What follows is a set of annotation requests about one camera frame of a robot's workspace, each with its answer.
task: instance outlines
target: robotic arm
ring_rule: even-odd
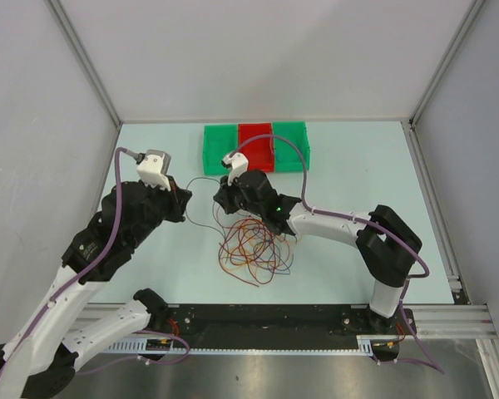
[[[183,214],[192,193],[180,189],[166,175],[170,156],[148,150],[137,154],[136,162],[141,180],[121,185],[121,220],[107,255],[96,268],[57,294],[63,284],[90,265],[106,246],[116,218],[115,188],[102,199],[101,211],[74,237],[63,254],[62,266],[36,311],[12,341],[0,345],[2,370],[23,337],[32,339],[32,360],[26,370],[22,397],[55,396],[77,370],[115,340],[143,328],[158,329],[168,318],[166,303],[146,289],[136,293],[133,301],[113,315],[67,334],[84,306],[131,259],[135,249],[155,228],[165,220],[173,223],[185,220]]]
[[[380,231],[355,219],[370,219],[383,226],[418,253],[422,241],[399,216],[384,205],[379,205],[373,212],[349,212],[352,220],[315,214],[303,206],[300,198],[278,194],[261,170],[247,171],[248,160],[244,155],[227,155],[222,162],[230,173],[220,180],[214,200],[227,214],[242,209],[259,216],[274,234],[316,235],[358,249],[375,278],[368,319],[376,331],[385,333],[395,316],[415,259],[392,239],[381,237]]]

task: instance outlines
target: metal floor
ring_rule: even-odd
[[[425,343],[445,376],[410,364],[377,367],[367,357],[202,355],[174,366],[117,364],[76,377],[59,398],[492,398],[474,340]],[[99,355],[85,370],[115,356]],[[404,343],[401,356],[422,358],[411,341]]]

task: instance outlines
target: gray wall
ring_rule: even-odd
[[[474,303],[499,332],[499,0],[491,0],[418,124]]]
[[[43,1],[0,1],[0,343],[91,216],[116,129]]]

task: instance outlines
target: plastic bin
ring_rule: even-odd
[[[227,175],[222,159],[236,149],[237,125],[209,125],[203,133],[203,172],[205,175]]]
[[[239,145],[251,137],[269,135],[271,132],[271,123],[241,124],[239,125]],[[269,139],[255,140],[245,146],[240,152],[248,158],[248,170],[274,171],[275,159],[271,137]]]
[[[292,141],[298,147],[308,170],[310,167],[310,146],[305,122],[275,122],[272,127],[275,135],[280,135]],[[274,140],[274,153],[276,172],[303,171],[303,165],[298,154],[284,141]]]

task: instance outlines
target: white wall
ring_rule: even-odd
[[[0,1],[0,343],[90,219],[116,129],[43,1]]]
[[[475,303],[499,333],[499,0],[491,0],[418,126]]]
[[[63,0],[123,121],[408,118],[472,0]]]

